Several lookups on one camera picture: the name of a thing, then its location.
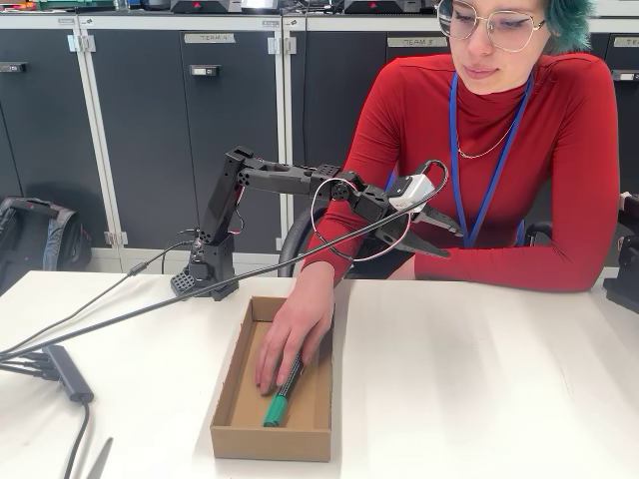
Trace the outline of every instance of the glasses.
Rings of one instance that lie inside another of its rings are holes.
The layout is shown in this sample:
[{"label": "glasses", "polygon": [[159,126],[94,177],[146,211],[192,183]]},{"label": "glasses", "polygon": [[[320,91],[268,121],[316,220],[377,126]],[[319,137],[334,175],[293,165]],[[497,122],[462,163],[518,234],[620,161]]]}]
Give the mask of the glasses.
[{"label": "glasses", "polygon": [[475,31],[478,20],[485,20],[490,43],[507,52],[520,52],[526,48],[532,34],[546,23],[542,20],[535,25],[527,13],[509,10],[492,12],[488,18],[483,18],[472,5],[458,0],[441,0],[435,8],[439,28],[446,37],[464,40]]}]

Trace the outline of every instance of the hand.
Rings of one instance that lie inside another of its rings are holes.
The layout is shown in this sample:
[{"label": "hand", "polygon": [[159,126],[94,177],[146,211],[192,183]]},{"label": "hand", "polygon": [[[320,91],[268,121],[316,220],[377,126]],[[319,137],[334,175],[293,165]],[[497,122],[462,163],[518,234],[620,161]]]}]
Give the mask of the hand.
[{"label": "hand", "polygon": [[298,275],[260,346],[255,384],[262,394],[269,392],[274,377],[277,386],[287,381],[300,348],[302,363],[308,364],[320,346],[332,321],[333,276],[333,267],[324,261],[309,264]]}]

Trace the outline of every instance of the black robotic arm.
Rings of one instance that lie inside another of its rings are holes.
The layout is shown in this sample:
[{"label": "black robotic arm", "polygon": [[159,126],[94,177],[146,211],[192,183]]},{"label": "black robotic arm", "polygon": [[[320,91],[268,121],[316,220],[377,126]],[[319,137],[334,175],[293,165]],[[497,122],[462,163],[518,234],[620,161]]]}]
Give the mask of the black robotic arm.
[{"label": "black robotic arm", "polygon": [[[438,162],[425,162],[415,175],[423,175],[433,163]],[[390,194],[387,194],[379,187],[364,183],[355,172],[343,172],[331,165],[311,169],[266,162],[256,157],[251,150],[237,147],[226,154],[202,225],[196,229],[189,263],[171,279],[172,289],[176,295],[182,295],[235,275],[235,235],[229,232],[229,227],[244,188],[311,198],[317,195],[320,199],[348,202],[355,214],[372,224],[397,212],[392,199],[401,199],[402,195],[410,192],[413,178],[417,177],[397,179]],[[420,207],[419,211],[411,214],[411,218],[413,223],[429,222],[461,236],[461,227],[454,220],[429,206]],[[448,256],[448,251],[439,249],[412,232],[404,234],[405,226],[406,223],[397,218],[375,230],[374,234],[388,244],[396,243],[396,247],[403,250]],[[234,282],[208,294],[215,300],[221,300],[237,288],[238,284]]]}]

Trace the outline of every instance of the sleeve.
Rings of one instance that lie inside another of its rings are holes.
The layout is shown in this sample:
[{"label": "sleeve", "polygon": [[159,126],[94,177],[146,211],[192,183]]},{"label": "sleeve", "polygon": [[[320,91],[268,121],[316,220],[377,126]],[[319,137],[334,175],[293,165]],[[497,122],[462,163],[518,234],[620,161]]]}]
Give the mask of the sleeve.
[{"label": "sleeve", "polygon": [[592,287],[617,222],[617,109],[612,78],[603,62],[592,62],[582,78],[587,81],[574,87],[552,152],[551,243],[452,248],[445,259],[418,254],[417,279],[448,277],[540,290]]},{"label": "sleeve", "polygon": [[[384,66],[368,92],[342,169],[356,172],[365,183],[383,188],[399,158],[402,137],[401,71],[397,60]],[[318,222],[318,232],[326,241],[334,240],[366,225],[365,220],[350,211],[347,202],[330,202]],[[352,257],[361,245],[362,237],[349,239],[335,249]],[[312,235],[308,249],[320,246]],[[350,261],[330,249],[312,254],[304,266],[315,261],[327,261],[335,270],[337,281]]]}]

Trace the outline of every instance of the red turtleneck sweater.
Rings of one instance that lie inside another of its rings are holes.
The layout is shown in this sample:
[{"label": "red turtleneck sweater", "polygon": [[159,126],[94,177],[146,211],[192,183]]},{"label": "red turtleneck sweater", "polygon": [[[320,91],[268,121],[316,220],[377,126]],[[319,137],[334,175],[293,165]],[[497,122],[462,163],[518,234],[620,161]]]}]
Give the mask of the red turtleneck sweater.
[{"label": "red turtleneck sweater", "polygon": [[[384,186],[397,166],[409,175],[426,159],[450,169],[448,96],[454,72],[449,55],[402,58],[377,76],[362,108],[343,165],[365,182]],[[473,248],[425,224],[412,229],[450,251],[449,258],[415,256],[415,276],[454,278],[526,288],[575,290],[590,287],[601,271],[617,219],[619,195],[617,116],[610,72],[587,54],[542,56],[494,196]],[[489,150],[510,127],[524,87],[478,96],[457,82],[457,131],[469,155]],[[476,159],[458,158],[459,187],[471,226],[502,145]],[[432,168],[434,184],[440,170]],[[513,246],[519,222],[540,186],[551,179],[551,245]],[[449,181],[430,204],[457,219]],[[319,232],[331,240],[364,225],[346,203],[331,203]],[[338,248],[352,255],[360,239]],[[310,247],[320,245],[313,237]],[[348,261],[321,251],[340,277]]]}]

